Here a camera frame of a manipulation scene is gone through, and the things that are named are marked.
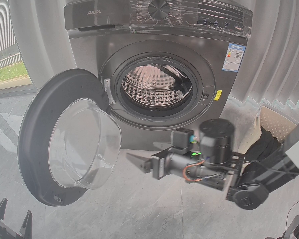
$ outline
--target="energy label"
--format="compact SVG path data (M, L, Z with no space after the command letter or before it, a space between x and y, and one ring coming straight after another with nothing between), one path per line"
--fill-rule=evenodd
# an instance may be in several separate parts
M246 46L230 43L223 65L223 71L238 72Z

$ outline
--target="grass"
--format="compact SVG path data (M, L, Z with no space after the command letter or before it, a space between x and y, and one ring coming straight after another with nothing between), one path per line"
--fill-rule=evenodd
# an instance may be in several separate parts
M0 81L27 75L28 73L23 62L0 68Z

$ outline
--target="front-load washing machine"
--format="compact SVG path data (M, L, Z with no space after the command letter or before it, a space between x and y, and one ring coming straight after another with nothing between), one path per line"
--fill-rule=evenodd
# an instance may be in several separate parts
M122 148L141 150L220 116L252 20L231 0L75 0L64 14L76 65L105 86Z
M121 147L153 150L218 118L252 19L230 0L76 0L64 14L82 69L42 86L18 140L24 183L51 206L102 186Z

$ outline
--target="washing machine door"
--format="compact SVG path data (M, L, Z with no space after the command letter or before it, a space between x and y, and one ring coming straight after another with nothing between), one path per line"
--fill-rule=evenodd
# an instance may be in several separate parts
M107 181L121 145L109 111L103 85L83 69L57 74L38 91L18 141L20 172L37 200L68 205Z

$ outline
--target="marble floor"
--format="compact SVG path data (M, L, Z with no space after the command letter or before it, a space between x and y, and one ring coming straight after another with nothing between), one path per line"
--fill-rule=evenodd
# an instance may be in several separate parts
M19 232L30 210L33 239L41 238L254 238L281 236L290 207L299 200L299 176L246 211L225 201L223 192L170 175L156 181L141 173L121 150L114 172L98 190L75 203L50 207L28 192L18 168L17 141L33 94L0 98L0 201L8 199L5 223ZM294 117L299 111L294 110ZM235 148L255 115L252 103L228 100L222 117L236 126ZM148 157L152 152L129 151ZM299 213L297 204L288 223Z

